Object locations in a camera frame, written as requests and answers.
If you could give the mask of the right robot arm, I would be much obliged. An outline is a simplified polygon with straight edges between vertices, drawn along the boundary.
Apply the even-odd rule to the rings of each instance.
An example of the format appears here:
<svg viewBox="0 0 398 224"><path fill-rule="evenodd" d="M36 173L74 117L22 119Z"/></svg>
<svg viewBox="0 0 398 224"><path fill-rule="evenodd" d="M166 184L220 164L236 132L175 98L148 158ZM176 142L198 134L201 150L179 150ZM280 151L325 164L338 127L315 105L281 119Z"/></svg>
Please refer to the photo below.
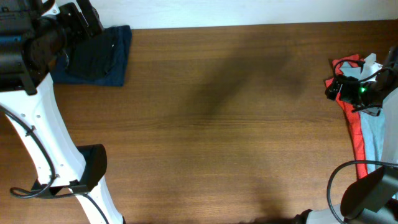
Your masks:
<svg viewBox="0 0 398 224"><path fill-rule="evenodd" d="M305 211L300 223L397 223L397 47L392 47L383 66L371 75L357 79L334 74L325 91L330 100L340 99L353 106L352 113L385 114L386 126L382 160L349 161L331 174L326 188L328 210ZM331 202L331 186L343 168L372 164L377 169L351 184L336 212Z"/></svg>

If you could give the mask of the black t-shirt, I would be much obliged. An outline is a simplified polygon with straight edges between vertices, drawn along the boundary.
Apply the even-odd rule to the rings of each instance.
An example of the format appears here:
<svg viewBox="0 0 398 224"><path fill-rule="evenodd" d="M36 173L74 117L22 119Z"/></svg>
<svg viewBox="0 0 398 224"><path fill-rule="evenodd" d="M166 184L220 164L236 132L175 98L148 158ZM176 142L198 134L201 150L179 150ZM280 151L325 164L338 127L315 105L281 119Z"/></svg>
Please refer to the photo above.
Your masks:
<svg viewBox="0 0 398 224"><path fill-rule="evenodd" d="M118 38L109 29L76 45L70 52L67 73L75 78L95 81L105 78L116 64Z"/></svg>

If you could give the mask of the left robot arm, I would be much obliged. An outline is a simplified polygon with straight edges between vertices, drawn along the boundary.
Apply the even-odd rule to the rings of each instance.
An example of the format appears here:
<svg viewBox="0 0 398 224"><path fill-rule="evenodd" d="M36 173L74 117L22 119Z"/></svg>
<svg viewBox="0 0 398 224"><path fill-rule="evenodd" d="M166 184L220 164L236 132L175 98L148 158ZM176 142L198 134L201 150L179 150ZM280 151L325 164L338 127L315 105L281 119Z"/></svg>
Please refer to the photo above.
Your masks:
<svg viewBox="0 0 398 224"><path fill-rule="evenodd" d="M102 144L76 146L59 112L51 64L67 48L104 31L89 1L1 2L1 111L14 126L37 171L29 190L12 196L60 198L68 189L91 223L124 223L106 185Z"/></svg>

